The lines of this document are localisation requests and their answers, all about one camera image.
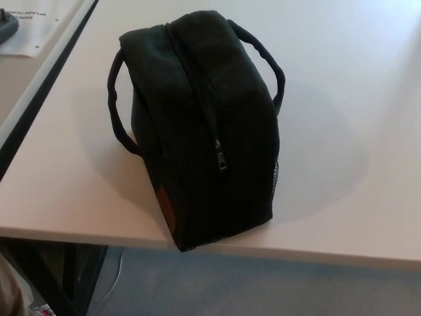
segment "black fabric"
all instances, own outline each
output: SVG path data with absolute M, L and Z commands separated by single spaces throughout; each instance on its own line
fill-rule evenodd
M 240 40 L 274 70 L 274 100 Z M 128 32 L 120 44 L 108 82 L 114 133 L 143 157 L 179 249 L 269 221 L 285 76 L 263 45 L 215 11 Z M 134 85 L 136 143 L 115 105 L 123 61 Z

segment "desk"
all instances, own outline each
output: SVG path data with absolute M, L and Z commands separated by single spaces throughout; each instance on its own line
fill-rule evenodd
M 80 0 L 36 58 L 0 55 L 0 148 L 41 87 L 94 0 Z
M 199 9 L 258 37 L 287 84 L 274 219 L 198 251 L 421 268 L 416 1 L 101 0 L 0 182 L 0 235 L 173 248 L 142 160 L 114 137 L 106 82 L 120 35 Z M 117 90 L 129 126 L 127 71 Z

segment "insulated bag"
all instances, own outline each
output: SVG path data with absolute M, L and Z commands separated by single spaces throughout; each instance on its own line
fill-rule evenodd
M 273 69 L 273 100 L 240 40 Z M 191 250 L 269 221 L 285 76 L 263 45 L 219 13 L 198 11 L 128 32 L 120 46 L 108 80 L 112 127 L 143 158 L 177 247 Z M 116 109 L 123 62 L 134 87 L 136 142 Z

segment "bag handle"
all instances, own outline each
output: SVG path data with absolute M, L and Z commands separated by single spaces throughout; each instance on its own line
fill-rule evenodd
M 110 110 L 112 130 L 116 135 L 117 140 L 130 152 L 140 157 L 145 155 L 139 146 L 131 139 L 127 134 L 126 130 L 121 123 L 120 117 L 118 116 L 117 111 L 117 91 L 116 91 L 116 79 L 117 75 L 120 72 L 121 65 L 124 62 L 124 52 L 120 49 L 112 62 L 110 74 L 108 77 L 107 87 L 108 87 L 108 108 Z
M 284 89 L 285 89 L 285 75 L 282 69 L 278 66 L 274 58 L 269 54 L 269 52 L 264 48 L 263 44 L 259 42 L 257 38 L 255 38 L 252 34 L 248 31 L 244 30 L 241 26 L 236 24 L 232 20 L 228 20 L 228 24 L 231 26 L 234 33 L 237 37 L 244 41 L 245 43 L 251 44 L 260 54 L 260 56 L 266 60 L 275 72 L 276 80 L 278 81 L 278 92 L 273 99 L 273 103 L 276 109 L 276 114 L 279 113 L 281 109 L 282 99 L 284 98 Z

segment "zipper pull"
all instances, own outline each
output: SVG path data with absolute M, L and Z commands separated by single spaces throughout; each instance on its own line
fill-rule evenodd
M 226 160 L 224 152 L 222 151 L 222 146 L 219 140 L 215 141 L 216 155 L 218 158 L 219 171 L 224 172 L 227 169 Z

